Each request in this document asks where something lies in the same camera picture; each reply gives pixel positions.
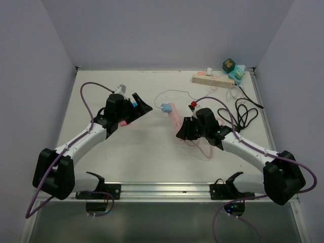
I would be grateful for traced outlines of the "pink power strip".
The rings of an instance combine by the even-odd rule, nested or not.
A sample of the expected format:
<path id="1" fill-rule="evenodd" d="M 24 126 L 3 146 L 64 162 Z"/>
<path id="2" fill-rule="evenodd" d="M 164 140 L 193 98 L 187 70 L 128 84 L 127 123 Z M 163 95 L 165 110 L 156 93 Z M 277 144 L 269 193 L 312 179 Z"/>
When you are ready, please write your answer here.
<path id="1" fill-rule="evenodd" d="M 169 117 L 170 121 L 172 122 L 175 132 L 178 133 L 180 131 L 180 128 L 182 127 L 182 119 L 177 111 L 175 104 L 168 103 L 168 105 L 171 108 L 171 111 L 167 112 L 168 117 Z M 179 140 L 182 141 L 183 143 L 185 143 L 188 147 L 197 148 L 206 159 L 211 159 L 213 157 L 213 149 L 211 146 L 210 146 L 209 154 L 207 154 L 199 146 L 199 141 L 194 142 L 194 141 L 190 141 L 190 140 L 181 140 L 181 139 L 179 139 Z"/>

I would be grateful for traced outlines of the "light blue usb charger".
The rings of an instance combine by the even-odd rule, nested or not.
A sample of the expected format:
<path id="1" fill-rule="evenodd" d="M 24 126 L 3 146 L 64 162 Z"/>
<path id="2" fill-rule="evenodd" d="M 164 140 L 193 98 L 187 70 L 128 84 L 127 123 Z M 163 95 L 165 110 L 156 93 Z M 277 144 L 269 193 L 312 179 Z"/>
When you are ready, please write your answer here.
<path id="1" fill-rule="evenodd" d="M 163 104 L 161 104 L 160 108 L 161 108 L 161 111 L 164 113 L 171 113 L 173 111 L 170 103 L 163 103 Z"/>

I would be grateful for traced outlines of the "pink adapter plug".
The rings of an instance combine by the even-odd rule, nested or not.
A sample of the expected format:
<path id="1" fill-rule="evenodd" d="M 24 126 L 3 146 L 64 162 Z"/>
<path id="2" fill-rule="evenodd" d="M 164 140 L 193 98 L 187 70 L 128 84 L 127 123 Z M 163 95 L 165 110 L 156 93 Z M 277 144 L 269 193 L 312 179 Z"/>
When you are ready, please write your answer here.
<path id="1" fill-rule="evenodd" d="M 128 124 L 126 123 L 126 121 L 121 121 L 119 124 L 118 124 L 118 126 L 119 127 L 124 127 L 124 126 L 127 126 Z"/>

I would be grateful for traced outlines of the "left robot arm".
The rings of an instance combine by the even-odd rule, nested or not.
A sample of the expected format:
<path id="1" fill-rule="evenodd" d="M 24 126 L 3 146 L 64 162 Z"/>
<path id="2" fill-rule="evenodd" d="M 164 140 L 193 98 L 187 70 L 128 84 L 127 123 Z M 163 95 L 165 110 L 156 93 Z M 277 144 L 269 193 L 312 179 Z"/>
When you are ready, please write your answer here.
<path id="1" fill-rule="evenodd" d="M 91 123 L 71 141 L 55 149 L 45 148 L 39 154 L 32 185 L 52 197 L 63 200 L 73 192 L 88 192 L 98 199 L 105 193 L 102 176 L 86 172 L 76 174 L 75 166 L 92 148 L 109 138 L 121 122 L 130 124 L 152 111 L 137 93 L 136 106 L 121 94 L 111 94 L 106 105 Z"/>

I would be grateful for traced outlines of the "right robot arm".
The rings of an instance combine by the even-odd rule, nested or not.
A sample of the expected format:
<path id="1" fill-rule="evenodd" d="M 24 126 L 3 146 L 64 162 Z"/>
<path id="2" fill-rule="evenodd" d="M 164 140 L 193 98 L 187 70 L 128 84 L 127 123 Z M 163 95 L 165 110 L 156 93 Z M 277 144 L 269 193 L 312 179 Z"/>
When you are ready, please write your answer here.
<path id="1" fill-rule="evenodd" d="M 259 175 L 237 172 L 224 184 L 214 183 L 210 189 L 215 199 L 239 199 L 263 194 L 278 205 L 284 205 L 306 184 L 294 156 L 278 153 L 245 140 L 234 129 L 219 125 L 209 108 L 185 117 L 177 138 L 193 141 L 205 138 L 208 143 L 247 161 L 260 171 Z"/>

